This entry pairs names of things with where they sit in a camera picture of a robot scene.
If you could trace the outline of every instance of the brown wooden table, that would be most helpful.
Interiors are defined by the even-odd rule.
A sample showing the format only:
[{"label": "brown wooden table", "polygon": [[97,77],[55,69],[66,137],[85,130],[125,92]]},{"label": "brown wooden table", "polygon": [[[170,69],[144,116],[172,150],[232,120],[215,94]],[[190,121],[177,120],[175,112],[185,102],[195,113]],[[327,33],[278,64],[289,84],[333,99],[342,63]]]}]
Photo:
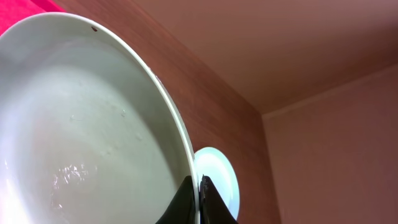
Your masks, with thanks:
[{"label": "brown wooden table", "polygon": [[280,223],[261,115],[132,0],[55,0],[129,44],[160,78],[194,151],[221,150],[238,178],[240,223]]}]

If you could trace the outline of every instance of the black object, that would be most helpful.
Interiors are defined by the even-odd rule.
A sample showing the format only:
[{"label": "black object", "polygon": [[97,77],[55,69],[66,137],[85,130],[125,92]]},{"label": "black object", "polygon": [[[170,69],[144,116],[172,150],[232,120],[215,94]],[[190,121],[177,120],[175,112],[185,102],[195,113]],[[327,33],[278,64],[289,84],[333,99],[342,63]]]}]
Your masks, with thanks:
[{"label": "black object", "polygon": [[[238,224],[230,214],[210,177],[203,176],[200,182],[200,222],[201,224]],[[194,224],[195,197],[192,177],[186,176],[173,200],[156,224]]]}]

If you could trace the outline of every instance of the beige surface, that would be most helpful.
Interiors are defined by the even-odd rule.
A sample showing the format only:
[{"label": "beige surface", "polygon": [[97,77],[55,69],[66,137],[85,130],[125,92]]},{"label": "beige surface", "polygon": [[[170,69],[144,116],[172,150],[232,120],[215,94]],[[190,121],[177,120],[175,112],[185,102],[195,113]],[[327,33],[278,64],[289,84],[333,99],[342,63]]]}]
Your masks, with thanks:
[{"label": "beige surface", "polygon": [[398,55],[398,1],[135,0],[260,112]]},{"label": "beige surface", "polygon": [[283,224],[398,223],[398,66],[366,79],[264,116]]}]

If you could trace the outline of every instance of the pink cloth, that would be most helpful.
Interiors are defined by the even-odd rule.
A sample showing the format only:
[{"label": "pink cloth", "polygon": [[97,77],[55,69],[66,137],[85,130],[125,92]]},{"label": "pink cloth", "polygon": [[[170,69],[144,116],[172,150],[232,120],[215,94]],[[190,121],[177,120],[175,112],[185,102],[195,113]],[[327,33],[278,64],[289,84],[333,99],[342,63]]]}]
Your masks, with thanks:
[{"label": "pink cloth", "polygon": [[51,0],[0,0],[0,34],[28,16],[42,12],[64,12]]}]

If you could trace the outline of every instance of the red object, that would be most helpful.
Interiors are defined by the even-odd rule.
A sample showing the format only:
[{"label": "red object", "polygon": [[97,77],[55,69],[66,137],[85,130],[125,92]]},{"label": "red object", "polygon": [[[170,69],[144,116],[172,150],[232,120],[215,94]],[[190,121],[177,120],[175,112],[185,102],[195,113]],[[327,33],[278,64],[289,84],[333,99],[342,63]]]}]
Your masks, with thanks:
[{"label": "red object", "polygon": [[51,0],[0,0],[0,34],[16,22],[43,12],[65,12]]}]

